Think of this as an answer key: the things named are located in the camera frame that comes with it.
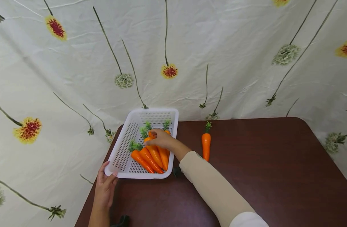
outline perforated basket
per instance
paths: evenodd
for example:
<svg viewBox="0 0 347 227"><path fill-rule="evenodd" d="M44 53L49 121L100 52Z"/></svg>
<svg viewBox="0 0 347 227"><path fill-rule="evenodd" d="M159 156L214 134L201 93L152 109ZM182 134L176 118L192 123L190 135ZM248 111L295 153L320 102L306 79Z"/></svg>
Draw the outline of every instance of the perforated basket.
<svg viewBox="0 0 347 227"><path fill-rule="evenodd" d="M179 121L178 110L173 108L149 108L131 111L109 156L108 160L110 162L105 167L105 174L109 176L112 172L118 170L118 178L164 179L168 177L173 170L174 154L172 152L170 152L167 171L164 174L152 174L133 160L129 151L129 144L132 139L136 143L143 144L139 128L144 126L146 121L150 122L152 128L162 129L166 120L171 120L168 130L171 132L171 136L176 138Z"/></svg>

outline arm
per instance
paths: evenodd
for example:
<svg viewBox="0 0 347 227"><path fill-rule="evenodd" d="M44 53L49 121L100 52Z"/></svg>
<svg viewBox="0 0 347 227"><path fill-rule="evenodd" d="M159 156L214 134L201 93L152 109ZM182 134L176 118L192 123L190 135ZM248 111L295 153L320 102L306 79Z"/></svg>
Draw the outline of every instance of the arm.
<svg viewBox="0 0 347 227"><path fill-rule="evenodd" d="M117 184L117 174L109 177L104 174L105 162L99 169L97 184L95 186L94 203L90 214L89 227L109 227L109 209L113 203L114 188Z"/></svg>
<svg viewBox="0 0 347 227"><path fill-rule="evenodd" d="M223 175L195 151L161 129L153 129L151 133L157 138L147 141L147 145L158 145L174 153L182 172L215 213L222 227L229 226L240 213L255 212Z"/></svg>

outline white fabric backdrop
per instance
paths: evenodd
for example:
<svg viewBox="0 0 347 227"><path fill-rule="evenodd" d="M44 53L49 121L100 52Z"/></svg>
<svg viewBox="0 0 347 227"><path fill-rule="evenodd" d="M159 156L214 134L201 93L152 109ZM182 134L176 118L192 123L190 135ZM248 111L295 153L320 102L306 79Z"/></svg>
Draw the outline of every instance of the white fabric backdrop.
<svg viewBox="0 0 347 227"><path fill-rule="evenodd" d="M38 205L61 205L67 212L49 222L49 211L0 184L1 227L75 224L91 188L79 175L94 181L109 148L102 123L82 103L116 131L131 110L142 107L136 82L148 107L177 108L180 120L203 120L224 86L220 119L284 117L299 98L289 116L305 120L322 143L331 132L347 134L347 58L335 54L347 41L347 0L314 6L313 0L283 0L287 4L281 7L272 0L168 0L167 58L178 68L174 79L161 76L164 0L47 2L66 41L47 29L44 18L50 13L43 0L0 0L5 18L0 106L18 122L32 117L42 124L36 141L23 144L13 136L18 126L0 110L0 180ZM121 39L129 51L137 76L130 88L115 85L118 66L93 6L122 71L133 76ZM297 58L288 65L272 64L294 37L301 48ZM208 99L201 109L207 64ZM265 107L288 71L276 100ZM94 135L87 134L87 121L53 93L90 122ZM336 145L338 152L330 155L347 178L347 137Z"/></svg>

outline white sleeve cuff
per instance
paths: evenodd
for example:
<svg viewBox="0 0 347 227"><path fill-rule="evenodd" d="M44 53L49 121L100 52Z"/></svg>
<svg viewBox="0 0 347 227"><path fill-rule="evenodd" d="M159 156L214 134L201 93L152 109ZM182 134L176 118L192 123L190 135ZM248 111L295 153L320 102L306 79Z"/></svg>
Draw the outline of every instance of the white sleeve cuff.
<svg viewBox="0 0 347 227"><path fill-rule="evenodd" d="M267 223L256 213L243 212L238 214L229 227L269 227Z"/></svg>

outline brown table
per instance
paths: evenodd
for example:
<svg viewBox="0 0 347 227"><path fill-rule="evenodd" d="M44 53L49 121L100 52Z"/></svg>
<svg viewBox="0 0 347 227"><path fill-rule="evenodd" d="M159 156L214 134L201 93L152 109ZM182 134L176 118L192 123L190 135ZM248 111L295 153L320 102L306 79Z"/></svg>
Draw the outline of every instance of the brown table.
<svg viewBox="0 0 347 227"><path fill-rule="evenodd" d="M179 122L178 140L202 154L204 125ZM270 227L347 226L347 181L303 120L217 120L211 136L210 163ZM75 227L88 226L94 188L95 184ZM111 222L117 223L121 215L129 215L133 227L219 226L183 175L120 179Z"/></svg>

